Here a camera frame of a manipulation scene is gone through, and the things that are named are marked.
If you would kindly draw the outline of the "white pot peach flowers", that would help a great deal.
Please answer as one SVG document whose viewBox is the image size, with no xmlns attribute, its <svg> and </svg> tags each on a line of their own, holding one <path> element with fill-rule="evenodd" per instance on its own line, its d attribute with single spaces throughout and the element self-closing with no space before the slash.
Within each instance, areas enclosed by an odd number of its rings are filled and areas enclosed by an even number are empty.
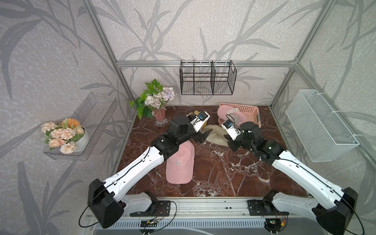
<svg viewBox="0 0 376 235">
<path fill-rule="evenodd" d="M 88 130 L 74 118 L 65 118 L 60 122 L 45 122 L 40 129 L 49 151 L 57 149 L 60 153 L 69 155 L 84 151 L 89 144 Z"/>
</svg>

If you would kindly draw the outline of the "pink cap in basket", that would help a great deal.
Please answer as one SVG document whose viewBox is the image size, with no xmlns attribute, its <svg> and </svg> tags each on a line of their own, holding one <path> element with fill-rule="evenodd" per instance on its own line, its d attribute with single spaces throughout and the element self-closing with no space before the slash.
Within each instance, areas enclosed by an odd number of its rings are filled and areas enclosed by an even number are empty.
<svg viewBox="0 0 376 235">
<path fill-rule="evenodd" d="M 230 105 L 221 105 L 217 111 L 217 115 L 220 125 L 228 119 L 233 121 L 238 126 L 248 121 L 245 114 L 240 112 L 238 108 L 234 108 Z"/>
</svg>

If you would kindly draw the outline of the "green and lilac flower bouquet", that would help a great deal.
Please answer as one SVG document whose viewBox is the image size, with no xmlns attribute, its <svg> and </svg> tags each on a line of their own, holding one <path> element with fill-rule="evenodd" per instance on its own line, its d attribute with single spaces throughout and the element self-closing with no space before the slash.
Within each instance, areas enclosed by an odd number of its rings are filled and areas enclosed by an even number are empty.
<svg viewBox="0 0 376 235">
<path fill-rule="evenodd" d="M 139 119 L 153 118 L 156 110 L 163 109 L 176 96 L 172 87 L 163 86 L 157 79 L 145 85 L 146 90 L 137 99 L 129 102 L 130 107 L 136 108 Z"/>
</svg>

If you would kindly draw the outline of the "beige baseball cap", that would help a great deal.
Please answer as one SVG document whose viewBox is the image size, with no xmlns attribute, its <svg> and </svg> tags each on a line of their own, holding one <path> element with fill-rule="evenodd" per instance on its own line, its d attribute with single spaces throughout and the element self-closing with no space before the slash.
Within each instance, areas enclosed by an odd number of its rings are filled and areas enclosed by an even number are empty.
<svg viewBox="0 0 376 235">
<path fill-rule="evenodd" d="M 211 132 L 206 138 L 206 141 L 219 146 L 228 147 L 228 140 L 224 137 L 225 135 L 227 135 L 227 132 L 221 126 L 207 125 L 202 128 L 201 132 L 204 133 L 210 130 Z"/>
</svg>

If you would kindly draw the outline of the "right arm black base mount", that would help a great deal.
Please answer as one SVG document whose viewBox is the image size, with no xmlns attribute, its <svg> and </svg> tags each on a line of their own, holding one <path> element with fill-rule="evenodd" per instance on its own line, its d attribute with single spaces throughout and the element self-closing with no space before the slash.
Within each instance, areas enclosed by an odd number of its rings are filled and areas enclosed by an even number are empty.
<svg viewBox="0 0 376 235">
<path fill-rule="evenodd" d="M 271 202 L 263 200 L 247 200 L 247 207 L 250 216 L 279 216 L 289 215 L 289 212 L 277 210 Z"/>
</svg>

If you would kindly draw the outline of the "pink plastic basket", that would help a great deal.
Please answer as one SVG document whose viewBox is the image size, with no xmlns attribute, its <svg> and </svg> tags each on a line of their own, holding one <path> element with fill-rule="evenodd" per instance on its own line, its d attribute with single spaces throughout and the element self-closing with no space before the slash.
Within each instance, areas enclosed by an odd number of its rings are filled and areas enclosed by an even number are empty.
<svg viewBox="0 0 376 235">
<path fill-rule="evenodd" d="M 234 104 L 234 103 L 220 103 L 221 105 L 230 105 L 234 108 L 238 108 L 240 112 L 245 114 L 248 121 L 251 121 L 261 127 L 261 121 L 259 116 L 259 109 L 256 106 L 250 105 L 241 105 L 241 104 Z"/>
</svg>

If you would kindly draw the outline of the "clear acrylic wall shelf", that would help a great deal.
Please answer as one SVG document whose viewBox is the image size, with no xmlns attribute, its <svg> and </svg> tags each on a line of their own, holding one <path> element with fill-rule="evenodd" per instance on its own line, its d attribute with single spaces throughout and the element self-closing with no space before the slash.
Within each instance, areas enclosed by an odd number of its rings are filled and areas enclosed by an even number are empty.
<svg viewBox="0 0 376 235">
<path fill-rule="evenodd" d="M 57 148 L 50 150 L 46 146 L 43 153 L 54 160 L 88 160 L 117 106 L 118 100 L 115 97 L 90 93 L 71 116 L 86 129 L 84 136 L 77 142 L 76 151 L 64 154 Z"/>
</svg>

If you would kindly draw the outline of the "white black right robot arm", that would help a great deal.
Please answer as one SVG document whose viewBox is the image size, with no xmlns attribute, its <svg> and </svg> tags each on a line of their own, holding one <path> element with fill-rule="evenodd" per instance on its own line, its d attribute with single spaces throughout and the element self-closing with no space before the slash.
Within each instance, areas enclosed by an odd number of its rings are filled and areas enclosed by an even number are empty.
<svg viewBox="0 0 376 235">
<path fill-rule="evenodd" d="M 271 190 L 262 200 L 249 200 L 250 215 L 297 214 L 312 219 L 332 235 L 343 235 L 355 215 L 358 194 L 351 188 L 326 180 L 300 162 L 290 151 L 274 140 L 266 140 L 259 126 L 244 122 L 236 127 L 231 120 L 222 123 L 224 136 L 232 151 L 242 148 L 283 172 L 306 190 L 309 197 L 286 195 Z"/>
</svg>

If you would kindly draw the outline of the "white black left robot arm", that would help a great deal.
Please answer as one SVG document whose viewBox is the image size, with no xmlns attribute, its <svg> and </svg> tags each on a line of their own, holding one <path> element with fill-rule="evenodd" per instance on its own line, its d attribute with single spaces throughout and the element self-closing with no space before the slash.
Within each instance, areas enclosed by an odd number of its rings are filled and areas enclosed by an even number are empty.
<svg viewBox="0 0 376 235">
<path fill-rule="evenodd" d="M 130 205 L 123 197 L 146 174 L 178 152 L 180 145 L 190 139 L 202 143 L 210 133 L 201 132 L 209 119 L 210 115 L 206 111 L 198 115 L 177 116 L 170 122 L 167 132 L 154 139 L 132 163 L 104 181 L 92 181 L 88 189 L 87 207 L 98 224 L 104 229 L 115 224 Z"/>
</svg>

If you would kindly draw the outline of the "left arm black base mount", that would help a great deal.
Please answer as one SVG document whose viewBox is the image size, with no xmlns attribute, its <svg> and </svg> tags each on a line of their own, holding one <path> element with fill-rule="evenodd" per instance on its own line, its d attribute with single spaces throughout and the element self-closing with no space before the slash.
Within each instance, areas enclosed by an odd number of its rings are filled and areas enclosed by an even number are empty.
<svg viewBox="0 0 376 235">
<path fill-rule="evenodd" d="M 131 213 L 131 217 L 164 217 L 170 215 L 171 201 L 157 201 L 152 202 L 150 207 L 146 211 L 138 211 Z"/>
</svg>

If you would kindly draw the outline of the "white mesh wall basket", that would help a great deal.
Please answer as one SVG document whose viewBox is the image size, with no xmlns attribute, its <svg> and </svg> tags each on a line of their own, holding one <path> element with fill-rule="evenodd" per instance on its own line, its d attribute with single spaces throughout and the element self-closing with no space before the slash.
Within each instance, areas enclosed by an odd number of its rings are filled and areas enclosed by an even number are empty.
<svg viewBox="0 0 376 235">
<path fill-rule="evenodd" d="M 299 90 L 286 115 L 313 162 L 331 162 L 359 146 L 347 127 L 316 90 Z"/>
</svg>

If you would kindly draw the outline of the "pink glass vase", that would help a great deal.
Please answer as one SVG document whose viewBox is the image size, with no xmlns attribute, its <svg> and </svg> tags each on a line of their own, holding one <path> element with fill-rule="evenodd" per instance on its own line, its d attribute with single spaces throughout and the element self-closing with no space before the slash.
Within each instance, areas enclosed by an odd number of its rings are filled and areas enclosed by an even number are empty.
<svg viewBox="0 0 376 235">
<path fill-rule="evenodd" d="M 167 118 L 165 117 L 165 108 L 155 109 L 153 111 L 153 116 L 156 119 L 155 125 L 157 127 L 164 127 L 167 125 Z"/>
</svg>

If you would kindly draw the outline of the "pink baseball cap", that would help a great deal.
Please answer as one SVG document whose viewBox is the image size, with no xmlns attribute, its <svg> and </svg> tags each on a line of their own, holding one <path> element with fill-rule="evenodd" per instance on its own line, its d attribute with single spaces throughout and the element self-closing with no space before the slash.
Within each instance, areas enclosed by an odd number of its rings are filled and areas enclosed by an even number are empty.
<svg viewBox="0 0 376 235">
<path fill-rule="evenodd" d="M 171 184 L 187 184 L 193 178 L 195 148 L 190 141 L 179 146 L 179 150 L 167 159 L 166 179 Z"/>
</svg>

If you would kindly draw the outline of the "yellow white work gloves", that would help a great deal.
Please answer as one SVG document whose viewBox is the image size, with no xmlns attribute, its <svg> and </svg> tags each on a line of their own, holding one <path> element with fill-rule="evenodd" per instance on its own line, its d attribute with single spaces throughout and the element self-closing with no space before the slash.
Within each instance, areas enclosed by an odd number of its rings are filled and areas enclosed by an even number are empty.
<svg viewBox="0 0 376 235">
<path fill-rule="evenodd" d="M 196 110 L 187 114 L 187 117 L 189 118 L 190 123 L 195 126 L 195 123 L 204 120 L 207 117 L 207 114 L 205 112 L 199 112 Z"/>
</svg>

